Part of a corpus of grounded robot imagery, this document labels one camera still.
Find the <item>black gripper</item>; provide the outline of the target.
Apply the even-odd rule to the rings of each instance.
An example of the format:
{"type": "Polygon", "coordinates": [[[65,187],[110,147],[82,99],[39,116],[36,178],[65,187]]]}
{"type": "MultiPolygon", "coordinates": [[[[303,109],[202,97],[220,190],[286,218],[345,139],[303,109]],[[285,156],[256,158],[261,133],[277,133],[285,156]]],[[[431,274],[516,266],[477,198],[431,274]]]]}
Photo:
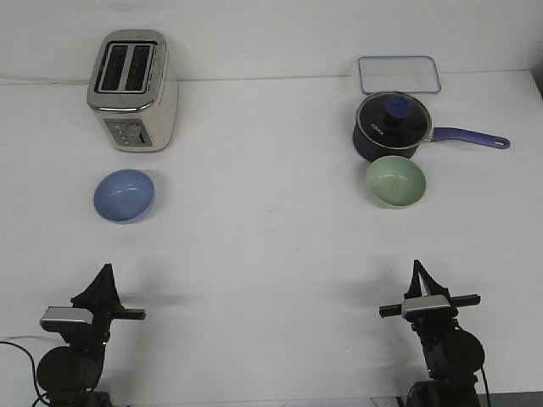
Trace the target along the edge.
{"type": "Polygon", "coordinates": [[[115,285],[112,264],[104,265],[91,284],[71,299],[73,306],[102,306],[111,304],[112,309],[97,309],[91,312],[91,322],[78,322],[70,334],[70,344],[88,352],[105,349],[110,340],[110,326],[114,320],[142,321],[144,309],[127,309],[120,301],[115,285]]]}
{"type": "Polygon", "coordinates": [[[451,306],[447,309],[437,309],[434,311],[423,311],[416,313],[409,318],[412,324],[412,330],[418,334],[427,334],[428,332],[444,332],[458,327],[457,316],[458,309],[467,306],[476,306],[481,302],[481,296],[478,294],[467,294],[462,296],[450,297],[447,287],[441,286],[424,268],[420,260],[415,259],[411,275],[411,283],[403,300],[398,304],[382,305],[378,307],[378,313],[382,318],[401,316],[401,305],[405,299],[420,298],[422,296],[421,281],[429,296],[442,295],[446,297],[451,306]]]}

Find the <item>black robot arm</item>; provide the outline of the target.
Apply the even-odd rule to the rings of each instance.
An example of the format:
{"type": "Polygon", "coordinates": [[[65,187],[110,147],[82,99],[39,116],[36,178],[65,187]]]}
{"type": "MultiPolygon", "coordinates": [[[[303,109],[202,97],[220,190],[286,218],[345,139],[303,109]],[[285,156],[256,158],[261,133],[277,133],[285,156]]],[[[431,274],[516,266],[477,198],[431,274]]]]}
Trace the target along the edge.
{"type": "Polygon", "coordinates": [[[70,306],[50,306],[39,321],[58,333],[65,345],[49,350],[36,369],[37,384],[51,406],[111,406],[109,393],[98,391],[110,326],[115,320],[142,321],[143,309],[121,304],[114,269],[106,264],[70,306]]]}
{"type": "Polygon", "coordinates": [[[383,318],[399,316],[407,321],[422,346],[429,379],[412,385],[406,406],[480,405],[475,384],[476,373],[484,371],[484,348],[457,320],[459,308],[480,301],[478,294],[451,295],[416,259],[403,301],[378,309],[383,318]]]}

